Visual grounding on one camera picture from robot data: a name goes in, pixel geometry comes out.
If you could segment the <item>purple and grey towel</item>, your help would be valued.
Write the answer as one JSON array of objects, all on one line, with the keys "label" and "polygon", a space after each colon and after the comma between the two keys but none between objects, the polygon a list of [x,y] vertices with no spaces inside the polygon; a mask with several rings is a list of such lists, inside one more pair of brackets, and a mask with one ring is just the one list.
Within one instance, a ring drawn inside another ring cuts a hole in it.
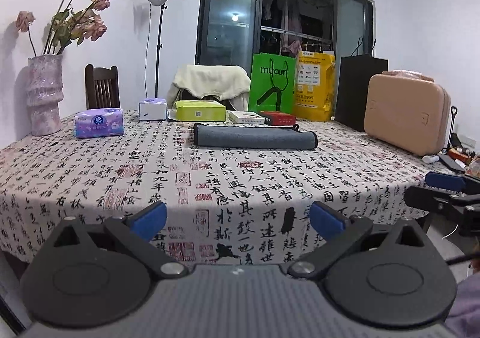
[{"label": "purple and grey towel", "polygon": [[318,145],[317,135],[312,131],[300,131],[298,125],[261,127],[195,123],[193,134],[193,144],[197,147],[314,150]]}]

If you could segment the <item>beige hard case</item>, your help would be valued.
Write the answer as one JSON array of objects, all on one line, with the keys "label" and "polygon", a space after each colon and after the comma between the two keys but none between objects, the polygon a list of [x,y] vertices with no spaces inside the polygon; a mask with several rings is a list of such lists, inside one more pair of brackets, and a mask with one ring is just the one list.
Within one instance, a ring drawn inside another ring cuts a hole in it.
[{"label": "beige hard case", "polygon": [[416,156],[444,147],[451,97],[433,79],[406,71],[375,74],[368,84],[364,130]]}]

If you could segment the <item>calligraphy print tablecloth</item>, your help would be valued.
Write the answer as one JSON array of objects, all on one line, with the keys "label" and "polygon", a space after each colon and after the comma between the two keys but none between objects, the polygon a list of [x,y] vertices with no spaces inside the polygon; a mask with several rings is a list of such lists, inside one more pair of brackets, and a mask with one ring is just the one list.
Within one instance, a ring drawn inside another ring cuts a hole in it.
[{"label": "calligraphy print tablecloth", "polygon": [[74,121],[45,137],[28,136],[1,152],[1,249],[32,261],[67,216],[100,224],[151,203],[167,207],[154,244],[193,263],[288,262],[318,247],[308,210],[319,201],[379,224],[423,212],[403,195],[442,164],[335,122],[300,123],[314,150],[206,149],[193,126],[140,122],[124,115],[124,134],[79,139]]}]

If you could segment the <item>black paper bag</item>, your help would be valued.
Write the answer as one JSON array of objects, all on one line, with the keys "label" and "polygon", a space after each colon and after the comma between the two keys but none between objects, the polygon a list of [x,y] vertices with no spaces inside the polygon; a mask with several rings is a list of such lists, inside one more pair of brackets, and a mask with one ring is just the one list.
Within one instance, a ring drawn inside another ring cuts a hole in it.
[{"label": "black paper bag", "polygon": [[360,54],[364,38],[360,36],[355,50],[340,60],[334,119],[347,127],[364,132],[368,84],[375,74],[388,70],[388,60]]}]

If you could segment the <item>yellow paper bag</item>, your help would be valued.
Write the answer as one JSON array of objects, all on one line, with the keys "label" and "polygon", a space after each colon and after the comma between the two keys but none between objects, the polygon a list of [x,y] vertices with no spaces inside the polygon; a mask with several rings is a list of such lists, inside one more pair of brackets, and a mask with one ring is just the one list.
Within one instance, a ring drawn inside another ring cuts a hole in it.
[{"label": "yellow paper bag", "polygon": [[304,52],[297,55],[293,113],[296,117],[326,122],[335,100],[335,56]]}]

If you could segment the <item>white purple tissue pack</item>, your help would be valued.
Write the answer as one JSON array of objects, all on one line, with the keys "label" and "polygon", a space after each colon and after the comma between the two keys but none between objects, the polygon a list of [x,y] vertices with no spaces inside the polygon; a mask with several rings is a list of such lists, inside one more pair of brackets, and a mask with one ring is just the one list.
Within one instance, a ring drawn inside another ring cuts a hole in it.
[{"label": "white purple tissue pack", "polygon": [[138,104],[140,121],[162,121],[168,119],[168,103],[165,99],[144,99]]}]

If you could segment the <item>dark wooden chair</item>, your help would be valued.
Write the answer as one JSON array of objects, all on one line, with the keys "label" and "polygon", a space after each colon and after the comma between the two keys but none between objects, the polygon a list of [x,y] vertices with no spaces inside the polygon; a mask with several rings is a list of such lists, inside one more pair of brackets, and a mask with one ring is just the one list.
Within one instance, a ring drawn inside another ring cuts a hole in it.
[{"label": "dark wooden chair", "polygon": [[85,67],[86,108],[119,108],[120,91],[118,68]]}]

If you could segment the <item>pink textured vase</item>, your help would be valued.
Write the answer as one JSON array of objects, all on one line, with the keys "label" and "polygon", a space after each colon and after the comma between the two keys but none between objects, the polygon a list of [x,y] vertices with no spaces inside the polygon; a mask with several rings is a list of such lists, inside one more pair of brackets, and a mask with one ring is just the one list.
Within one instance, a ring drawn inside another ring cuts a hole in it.
[{"label": "pink textured vase", "polygon": [[59,103],[64,99],[63,56],[39,55],[28,60],[26,104],[33,136],[61,130]]}]

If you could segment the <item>lime green box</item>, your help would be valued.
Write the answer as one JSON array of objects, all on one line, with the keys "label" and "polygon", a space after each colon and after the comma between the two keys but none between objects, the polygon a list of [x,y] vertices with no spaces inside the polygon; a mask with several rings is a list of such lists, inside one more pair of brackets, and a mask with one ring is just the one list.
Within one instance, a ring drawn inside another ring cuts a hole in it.
[{"label": "lime green box", "polygon": [[224,122],[226,106],[216,101],[179,100],[168,110],[168,118],[180,122]]}]

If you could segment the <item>green mucun paper bag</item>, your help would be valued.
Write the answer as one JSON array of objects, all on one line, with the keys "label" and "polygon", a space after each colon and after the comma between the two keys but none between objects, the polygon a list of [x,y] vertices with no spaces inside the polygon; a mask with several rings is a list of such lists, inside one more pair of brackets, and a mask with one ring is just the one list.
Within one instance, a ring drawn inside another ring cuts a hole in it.
[{"label": "green mucun paper bag", "polygon": [[295,58],[259,53],[253,55],[249,111],[291,114],[294,103]]}]

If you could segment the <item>white flat box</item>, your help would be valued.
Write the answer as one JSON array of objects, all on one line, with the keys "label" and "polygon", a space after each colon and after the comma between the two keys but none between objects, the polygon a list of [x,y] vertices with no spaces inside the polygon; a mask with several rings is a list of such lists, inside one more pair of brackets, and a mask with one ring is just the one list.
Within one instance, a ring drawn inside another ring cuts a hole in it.
[{"label": "white flat box", "polygon": [[263,125],[264,117],[252,111],[227,111],[227,116],[235,124]]}]

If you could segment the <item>cream cloth on chair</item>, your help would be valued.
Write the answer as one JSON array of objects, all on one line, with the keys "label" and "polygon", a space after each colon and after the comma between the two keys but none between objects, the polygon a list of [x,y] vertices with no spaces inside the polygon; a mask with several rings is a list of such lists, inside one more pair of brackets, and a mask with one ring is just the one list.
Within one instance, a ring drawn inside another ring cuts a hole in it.
[{"label": "cream cloth on chair", "polygon": [[213,98],[227,101],[233,111],[247,111],[251,80],[244,68],[233,65],[195,65],[180,67],[168,90],[170,108],[187,94],[187,99]]}]

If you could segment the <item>dried pink flowers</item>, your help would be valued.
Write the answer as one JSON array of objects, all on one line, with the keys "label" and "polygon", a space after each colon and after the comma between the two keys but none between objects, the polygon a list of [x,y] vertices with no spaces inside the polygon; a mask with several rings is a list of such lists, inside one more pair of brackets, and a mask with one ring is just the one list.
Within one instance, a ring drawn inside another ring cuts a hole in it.
[{"label": "dried pink flowers", "polygon": [[32,48],[35,57],[61,55],[67,46],[80,45],[86,39],[97,41],[107,32],[101,12],[111,6],[112,0],[91,0],[86,8],[75,10],[73,0],[61,0],[55,15],[47,26],[47,36],[42,51]]}]

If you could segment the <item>dark framed window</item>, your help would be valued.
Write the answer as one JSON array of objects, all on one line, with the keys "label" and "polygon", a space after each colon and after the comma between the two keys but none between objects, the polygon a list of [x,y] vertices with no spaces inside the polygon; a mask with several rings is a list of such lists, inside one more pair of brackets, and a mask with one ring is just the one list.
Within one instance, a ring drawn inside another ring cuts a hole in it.
[{"label": "dark framed window", "polygon": [[250,70],[256,53],[373,55],[371,0],[200,0],[195,62]]}]

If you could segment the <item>black light stand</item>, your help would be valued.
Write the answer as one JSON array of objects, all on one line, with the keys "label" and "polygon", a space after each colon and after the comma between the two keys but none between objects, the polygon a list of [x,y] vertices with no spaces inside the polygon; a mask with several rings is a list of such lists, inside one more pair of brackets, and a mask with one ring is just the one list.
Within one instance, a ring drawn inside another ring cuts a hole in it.
[{"label": "black light stand", "polygon": [[144,82],[144,91],[145,95],[148,95],[147,87],[147,69],[149,63],[149,50],[151,42],[151,28],[152,28],[152,9],[154,7],[159,9],[158,25],[157,25],[157,36],[156,36],[156,47],[155,47],[155,60],[154,60],[154,96],[157,98],[160,91],[160,55],[163,47],[162,44],[162,28],[164,21],[164,11],[168,8],[168,0],[147,0],[148,7],[148,25],[147,25],[147,35],[145,41],[145,58],[144,58],[144,69],[143,69],[143,82]]}]

